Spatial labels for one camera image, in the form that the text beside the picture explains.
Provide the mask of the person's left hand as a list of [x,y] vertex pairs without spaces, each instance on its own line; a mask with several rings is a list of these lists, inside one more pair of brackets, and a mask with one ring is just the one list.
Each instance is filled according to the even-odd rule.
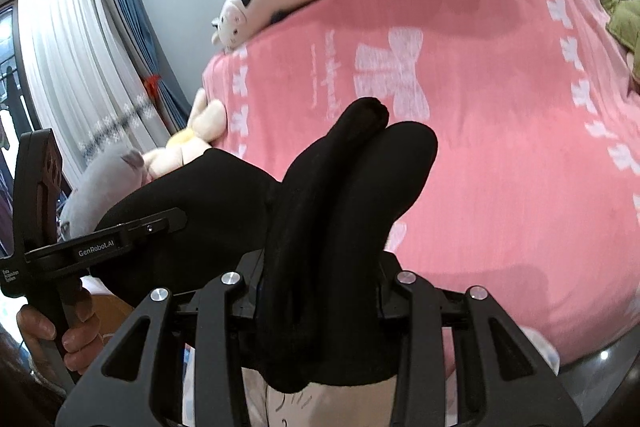
[[37,371],[48,381],[58,384],[58,377],[43,352],[42,342],[61,340],[65,349],[63,358],[66,369],[80,375],[103,349],[100,335],[101,322],[94,311],[92,296],[81,287],[75,297],[70,299],[76,317],[73,324],[63,334],[56,332],[53,323],[32,306],[24,305],[16,316],[17,327],[32,355]]

